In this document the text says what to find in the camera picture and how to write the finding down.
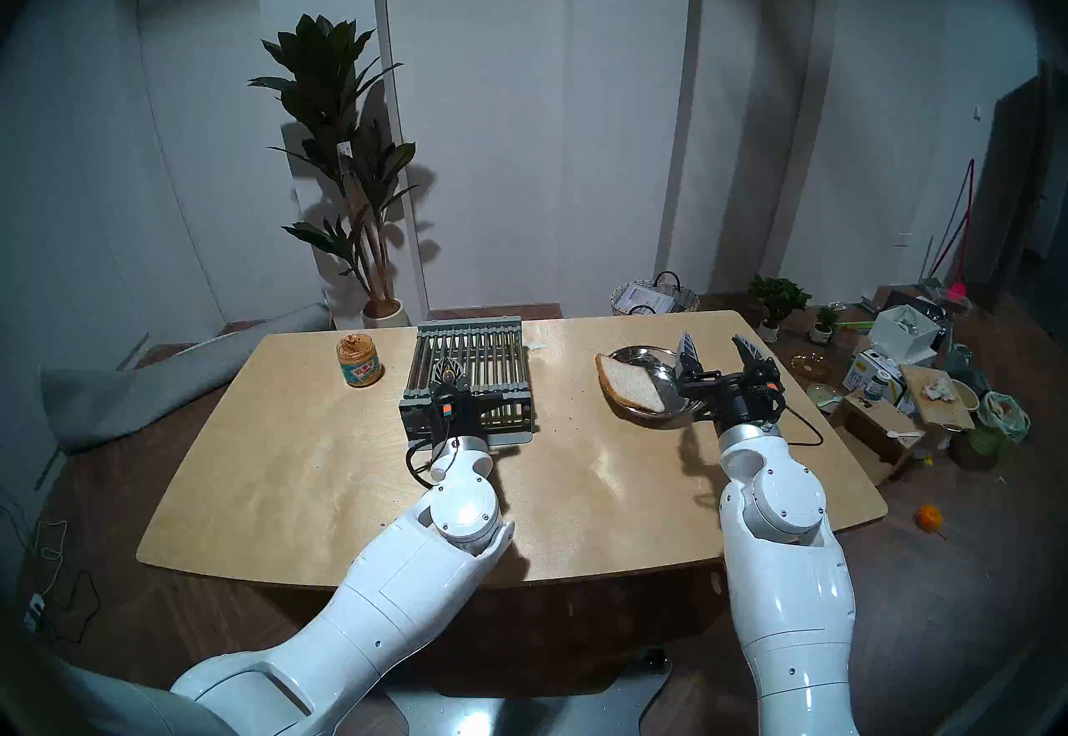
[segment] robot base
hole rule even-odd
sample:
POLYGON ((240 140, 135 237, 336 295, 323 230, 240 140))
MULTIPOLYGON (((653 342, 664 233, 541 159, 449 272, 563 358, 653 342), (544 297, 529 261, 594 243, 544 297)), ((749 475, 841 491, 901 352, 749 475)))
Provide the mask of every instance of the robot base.
POLYGON ((642 715, 670 675, 671 661, 654 651, 633 661, 607 690, 591 695, 461 699, 417 689, 392 676, 381 688, 408 720, 408 733, 412 734, 638 736, 642 715))

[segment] wooden table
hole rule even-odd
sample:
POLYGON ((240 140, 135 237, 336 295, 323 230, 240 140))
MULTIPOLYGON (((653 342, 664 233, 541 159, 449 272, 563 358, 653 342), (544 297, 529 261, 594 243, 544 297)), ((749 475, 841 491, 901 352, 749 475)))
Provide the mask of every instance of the wooden table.
MULTIPOLYGON (((711 423, 649 428, 604 398, 594 356, 623 345, 674 348, 689 330, 706 369, 741 369, 731 336, 758 342, 733 311, 523 323, 536 432, 502 450, 492 482, 516 536, 487 583, 650 570, 723 552, 726 475, 711 423)), ((397 401, 414 328, 371 331, 386 374, 345 385, 342 332, 266 336, 171 481, 137 557, 143 563, 263 583, 336 585, 352 558, 423 494, 404 464, 397 401)), ((780 366, 791 406, 820 429, 797 447, 827 490, 834 529, 886 505, 834 429, 780 366)), ((812 434, 787 412, 788 440, 812 434)))

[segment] power strip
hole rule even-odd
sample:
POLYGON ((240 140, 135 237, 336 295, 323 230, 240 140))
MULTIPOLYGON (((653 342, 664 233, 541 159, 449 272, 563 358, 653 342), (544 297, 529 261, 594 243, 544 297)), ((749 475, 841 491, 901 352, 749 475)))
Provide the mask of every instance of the power strip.
POLYGON ((29 632, 38 632, 41 630, 41 616, 44 613, 45 599, 34 593, 33 597, 30 598, 30 606, 26 609, 26 615, 22 616, 22 625, 29 632))

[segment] white cable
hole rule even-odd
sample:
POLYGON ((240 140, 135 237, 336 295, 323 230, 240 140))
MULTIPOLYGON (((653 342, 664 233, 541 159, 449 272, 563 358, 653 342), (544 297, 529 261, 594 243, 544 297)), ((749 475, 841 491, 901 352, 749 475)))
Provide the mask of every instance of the white cable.
POLYGON ((37 533, 36 533, 36 536, 33 539, 34 551, 36 551, 36 553, 38 555, 41 555, 41 559, 44 560, 44 561, 59 561, 59 563, 56 565, 56 571, 52 573, 52 580, 51 580, 51 582, 48 584, 48 586, 45 589, 45 591, 43 593, 41 593, 41 597, 42 598, 44 598, 48 594, 48 591, 51 590, 52 586, 56 585, 56 579, 59 578, 59 576, 60 576, 60 569, 63 568, 63 542, 66 539, 66 528, 67 528, 67 521, 65 521, 65 520, 53 520, 53 521, 38 520, 37 521, 37 533), (41 545, 41 527, 43 527, 43 526, 45 526, 45 527, 60 527, 60 526, 63 527, 63 533, 60 535, 60 548, 59 549, 52 549, 50 546, 42 546, 41 545))

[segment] metal bowl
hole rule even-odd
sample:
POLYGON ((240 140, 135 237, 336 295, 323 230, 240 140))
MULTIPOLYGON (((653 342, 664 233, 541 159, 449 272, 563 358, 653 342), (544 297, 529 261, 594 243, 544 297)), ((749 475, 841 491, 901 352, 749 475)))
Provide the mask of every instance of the metal bowl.
POLYGON ((657 412, 628 406, 606 392, 606 396, 614 405, 625 409, 639 420, 664 423, 681 414, 690 413, 701 405, 696 400, 687 400, 681 396, 675 388, 675 351, 658 348, 656 345, 627 345, 624 348, 616 348, 608 356, 619 360, 619 362, 629 362, 631 365, 644 367, 660 393, 665 410, 657 412))

